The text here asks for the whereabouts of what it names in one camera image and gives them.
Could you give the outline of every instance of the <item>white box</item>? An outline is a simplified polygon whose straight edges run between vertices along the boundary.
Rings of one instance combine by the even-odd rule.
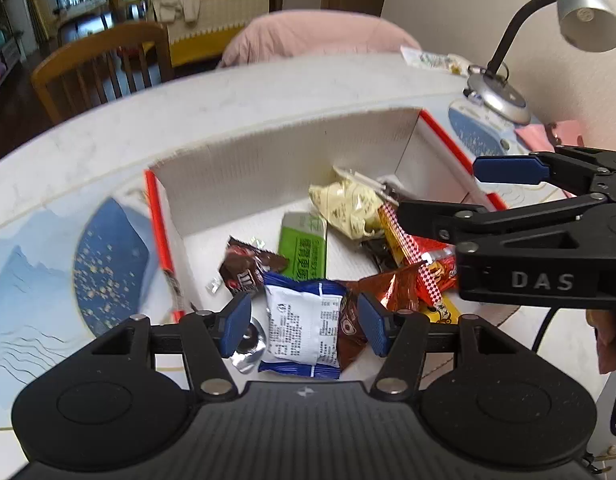
[[[313,210],[308,187],[333,182],[333,166],[387,177],[424,200],[479,203],[493,209],[460,149],[429,114],[420,112],[386,108],[253,128],[153,165],[147,173],[148,187],[157,238],[162,239],[162,264],[174,272],[183,303],[221,310],[230,292],[222,287],[212,295],[206,285],[217,275],[229,236],[246,242],[257,237],[275,251],[284,213]],[[357,280],[376,273],[357,246],[328,229],[327,278]],[[456,295],[453,301],[461,312],[479,314],[493,324],[501,324],[517,308],[471,303]],[[265,296],[259,294],[252,315],[267,328],[265,308]],[[449,360],[448,355],[429,356],[424,374],[443,365],[447,370]],[[341,379],[372,381],[381,362],[366,348]],[[244,376],[229,362],[227,366],[240,388],[246,380],[289,380],[272,372]]]

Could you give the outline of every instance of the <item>blue rubber fingertip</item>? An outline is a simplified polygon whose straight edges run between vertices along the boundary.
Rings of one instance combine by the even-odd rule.
[[[250,323],[250,295],[245,295],[232,314],[226,318],[224,335],[219,340],[219,353],[226,359],[234,354]]]
[[[359,324],[374,353],[379,357],[386,357],[390,345],[384,331],[384,320],[374,309],[373,305],[361,294],[357,300],[357,310]]]
[[[534,156],[478,157],[472,172],[480,182],[540,184],[550,179],[550,168]]]

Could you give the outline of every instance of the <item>lamp shade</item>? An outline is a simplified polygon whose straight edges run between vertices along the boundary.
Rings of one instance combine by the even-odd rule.
[[[616,47],[616,15],[604,0],[557,0],[562,36],[588,52]]]

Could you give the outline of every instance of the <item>blue gripper pad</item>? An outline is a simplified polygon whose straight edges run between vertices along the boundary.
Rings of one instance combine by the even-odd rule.
[[[250,294],[240,292],[217,314],[215,327],[221,334],[219,353],[226,359],[234,354],[250,323]]]
[[[357,299],[359,324],[375,354],[386,357],[390,341],[386,334],[385,318],[391,314],[375,298],[360,294]]]
[[[540,184],[550,180],[550,168],[535,156],[478,156],[472,172],[480,182]]]

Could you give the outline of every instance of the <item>green box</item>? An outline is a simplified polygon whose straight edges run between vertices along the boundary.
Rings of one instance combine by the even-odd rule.
[[[286,213],[279,254],[290,261],[284,276],[299,282],[326,277],[326,221],[309,213]]]

